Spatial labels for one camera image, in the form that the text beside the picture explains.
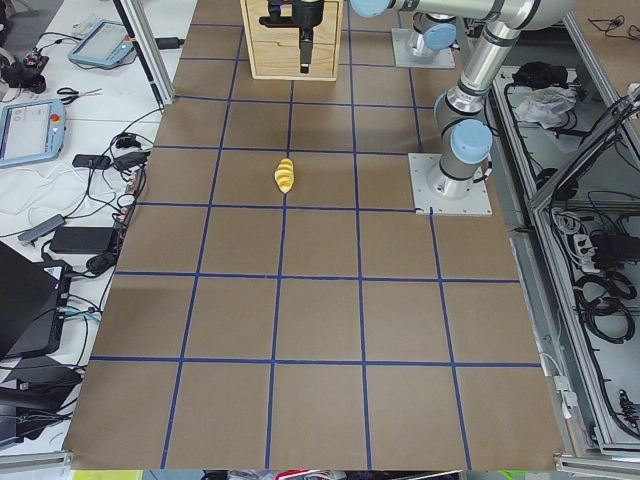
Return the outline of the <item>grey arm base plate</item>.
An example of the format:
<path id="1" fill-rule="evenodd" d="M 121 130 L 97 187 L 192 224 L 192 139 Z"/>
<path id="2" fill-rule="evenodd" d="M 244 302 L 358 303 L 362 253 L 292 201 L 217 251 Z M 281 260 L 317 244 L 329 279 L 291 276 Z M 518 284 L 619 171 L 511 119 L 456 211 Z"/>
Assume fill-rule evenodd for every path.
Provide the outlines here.
<path id="1" fill-rule="evenodd" d="M 440 169 L 441 154 L 410 153 L 409 173 L 418 215 L 474 216 L 492 215 L 483 171 L 478 167 L 467 180 L 453 180 Z"/>

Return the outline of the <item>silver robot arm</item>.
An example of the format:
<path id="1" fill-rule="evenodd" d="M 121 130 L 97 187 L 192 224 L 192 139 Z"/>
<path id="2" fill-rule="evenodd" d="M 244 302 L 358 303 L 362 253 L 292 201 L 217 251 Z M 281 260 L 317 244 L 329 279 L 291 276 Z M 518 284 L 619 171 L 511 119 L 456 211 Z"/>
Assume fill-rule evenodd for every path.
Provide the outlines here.
<path id="1" fill-rule="evenodd" d="M 451 47 L 457 36 L 456 18 L 450 15 L 415 13 L 407 46 L 413 56 L 426 57 Z"/>
<path id="2" fill-rule="evenodd" d="M 476 182 L 474 175 L 487 158 L 493 136 L 476 116 L 491 84 L 523 30 L 541 30 L 563 19 L 573 1 L 352 1 L 365 18 L 387 10 L 479 19 L 485 22 L 480 39 L 457 84 L 436 102 L 435 119 L 443 140 L 443 154 L 427 174 L 438 195 L 459 200 Z"/>

